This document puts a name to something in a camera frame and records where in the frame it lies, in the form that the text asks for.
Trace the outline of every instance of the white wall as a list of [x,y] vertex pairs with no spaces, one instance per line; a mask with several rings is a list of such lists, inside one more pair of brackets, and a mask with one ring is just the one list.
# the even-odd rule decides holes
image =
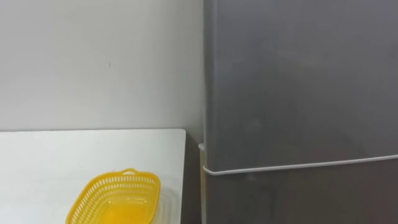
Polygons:
[[201,0],[1,0],[0,130],[201,139]]

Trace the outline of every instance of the tabletop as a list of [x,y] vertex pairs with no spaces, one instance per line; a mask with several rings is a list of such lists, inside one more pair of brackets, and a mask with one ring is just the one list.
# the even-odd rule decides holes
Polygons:
[[185,136],[182,129],[0,133],[0,219],[65,223],[88,181],[132,167],[160,178],[154,223],[180,223]]

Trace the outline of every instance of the refrigerator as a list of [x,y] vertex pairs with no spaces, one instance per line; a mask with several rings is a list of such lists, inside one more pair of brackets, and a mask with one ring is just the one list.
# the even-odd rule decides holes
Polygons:
[[398,223],[398,1],[204,0],[202,222]]

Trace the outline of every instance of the yellow basket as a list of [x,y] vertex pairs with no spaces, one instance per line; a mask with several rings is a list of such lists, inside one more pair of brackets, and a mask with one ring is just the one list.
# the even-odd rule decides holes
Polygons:
[[126,169],[99,175],[84,188],[66,224],[149,224],[159,200],[160,180]]

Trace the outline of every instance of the basket handle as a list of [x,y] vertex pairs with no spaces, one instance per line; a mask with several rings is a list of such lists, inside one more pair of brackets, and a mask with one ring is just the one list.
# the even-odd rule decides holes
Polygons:
[[125,170],[120,171],[119,173],[120,173],[120,174],[127,174],[127,173],[130,173],[130,174],[132,174],[132,175],[135,175],[135,174],[138,174],[139,172],[136,171],[136,170],[133,169],[133,168],[128,168],[128,169],[125,169]]

